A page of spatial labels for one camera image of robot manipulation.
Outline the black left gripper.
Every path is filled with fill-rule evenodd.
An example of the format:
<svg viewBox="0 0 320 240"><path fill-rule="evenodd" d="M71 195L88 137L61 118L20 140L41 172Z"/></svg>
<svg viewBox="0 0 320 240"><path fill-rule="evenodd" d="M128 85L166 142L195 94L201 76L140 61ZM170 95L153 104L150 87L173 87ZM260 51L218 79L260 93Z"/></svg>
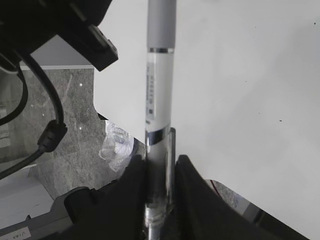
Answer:
<svg viewBox="0 0 320 240"><path fill-rule="evenodd" d="M98 28L109 0L2 0L0 68L16 72L23 59L55 36L67 42L98 71L118 57L113 43Z"/></svg>

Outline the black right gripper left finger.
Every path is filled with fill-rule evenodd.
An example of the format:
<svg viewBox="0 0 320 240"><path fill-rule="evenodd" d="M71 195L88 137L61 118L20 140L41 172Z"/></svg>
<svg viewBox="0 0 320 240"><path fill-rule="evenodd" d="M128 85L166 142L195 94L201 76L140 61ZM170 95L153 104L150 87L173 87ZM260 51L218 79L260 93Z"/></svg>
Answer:
<svg viewBox="0 0 320 240"><path fill-rule="evenodd" d="M78 223L59 235L61 240L139 240L146 202L146 162L131 158L120 179Z"/></svg>

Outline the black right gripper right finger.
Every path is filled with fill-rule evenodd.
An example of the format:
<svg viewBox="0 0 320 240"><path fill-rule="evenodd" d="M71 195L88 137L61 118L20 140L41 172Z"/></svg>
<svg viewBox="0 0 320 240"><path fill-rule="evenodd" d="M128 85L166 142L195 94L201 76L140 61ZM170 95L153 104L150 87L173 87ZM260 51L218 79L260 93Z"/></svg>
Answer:
<svg viewBox="0 0 320 240"><path fill-rule="evenodd" d="M305 236L265 213L249 221L209 187L187 155L175 164L175 207L182 240L304 240Z"/></svg>

